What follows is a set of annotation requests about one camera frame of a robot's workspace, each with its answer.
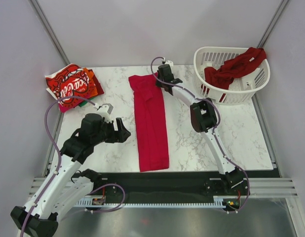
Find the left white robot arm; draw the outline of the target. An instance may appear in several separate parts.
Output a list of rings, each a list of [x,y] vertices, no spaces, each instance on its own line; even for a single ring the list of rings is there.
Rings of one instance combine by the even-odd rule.
[[[11,218],[20,236],[52,237],[69,210],[86,195],[98,194],[103,188],[101,175],[91,169],[82,172],[69,188],[66,184],[101,143],[123,143],[131,133],[121,118],[108,121],[99,114],[87,114],[80,128],[67,139],[56,166],[24,206],[15,206]]]

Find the bright red t-shirt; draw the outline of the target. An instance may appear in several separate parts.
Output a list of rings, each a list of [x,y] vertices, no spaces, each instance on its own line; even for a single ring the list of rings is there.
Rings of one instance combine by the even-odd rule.
[[[130,76],[141,172],[169,168],[169,148],[162,91],[154,75]]]

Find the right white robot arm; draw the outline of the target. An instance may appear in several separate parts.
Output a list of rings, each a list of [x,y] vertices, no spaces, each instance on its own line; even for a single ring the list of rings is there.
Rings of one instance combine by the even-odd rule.
[[[229,158],[218,132],[221,117],[217,107],[210,99],[197,98],[184,87],[180,79],[171,82],[156,80],[156,86],[163,88],[172,96],[181,100],[190,108],[191,124],[195,132],[205,139],[216,161],[218,172],[222,176],[221,190],[225,194],[233,194],[243,182],[242,169]]]

